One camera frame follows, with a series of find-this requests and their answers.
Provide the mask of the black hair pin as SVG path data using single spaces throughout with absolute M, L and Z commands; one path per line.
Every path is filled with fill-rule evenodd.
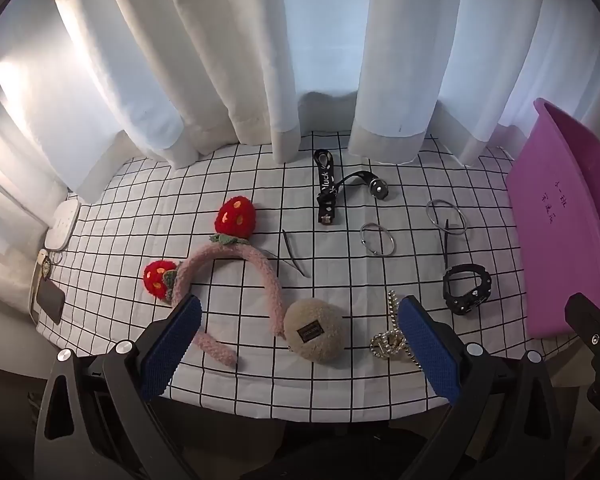
M 292 251 L 292 244 L 290 241 L 289 234 L 287 233 L 286 230 L 282 229 L 282 235 L 283 235 L 285 247 L 287 249 L 287 254 L 288 254 L 288 257 L 289 257 L 289 260 L 290 260 L 292 266 L 300 273 L 302 278 L 308 278 L 308 276 L 306 275 L 306 272 L 303 271 L 302 267 L 300 266 L 296 257 L 294 256 L 294 252 Z
M 443 229 L 444 235 L 443 235 L 443 242 L 442 242 L 442 256 L 443 256 L 445 272 L 446 272 L 446 270 L 449 269 L 449 232 L 448 232 L 449 227 L 450 227 L 449 219 L 446 219 L 444 229 Z

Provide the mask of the silver bangle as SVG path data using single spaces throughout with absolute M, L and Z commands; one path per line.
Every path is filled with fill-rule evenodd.
M 360 242 L 372 257 L 385 258 L 396 252 L 396 240 L 390 231 L 375 222 L 367 222 L 358 230 Z
M 426 216 L 439 231 L 450 235 L 463 235 L 468 230 L 468 221 L 464 212 L 454 203 L 434 198 L 426 203 Z

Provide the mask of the pink plastic bin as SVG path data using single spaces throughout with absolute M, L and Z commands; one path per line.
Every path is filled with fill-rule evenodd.
M 570 333 L 565 305 L 580 292 L 600 308 L 600 140 L 544 99 L 506 178 L 527 292 L 527 333 Z

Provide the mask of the black studded wristband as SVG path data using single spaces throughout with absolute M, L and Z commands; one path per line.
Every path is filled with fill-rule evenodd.
M 445 305 L 456 315 L 466 315 L 491 296 L 492 276 L 484 266 L 463 263 L 451 266 L 442 278 Z

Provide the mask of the beige fluffy round pouch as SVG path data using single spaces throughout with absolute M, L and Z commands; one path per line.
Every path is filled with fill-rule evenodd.
M 295 301 L 284 317 L 289 349 L 314 363 L 329 363 L 340 356 L 346 348 L 346 330 L 340 310 L 321 299 Z

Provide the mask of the white curtain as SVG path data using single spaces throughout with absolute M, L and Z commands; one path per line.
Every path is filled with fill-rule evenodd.
M 600 0 L 0 0 L 0 301 L 27 309 L 57 206 L 133 156 L 288 162 L 347 130 L 375 162 L 433 134 L 470 165 L 516 153 L 539 98 L 600 138 Z

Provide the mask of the white power strip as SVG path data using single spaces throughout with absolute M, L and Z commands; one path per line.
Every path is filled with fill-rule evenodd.
M 69 243 L 78 220 L 81 204 L 75 198 L 65 200 L 54 212 L 53 224 L 47 230 L 44 248 L 50 252 L 61 252 Z

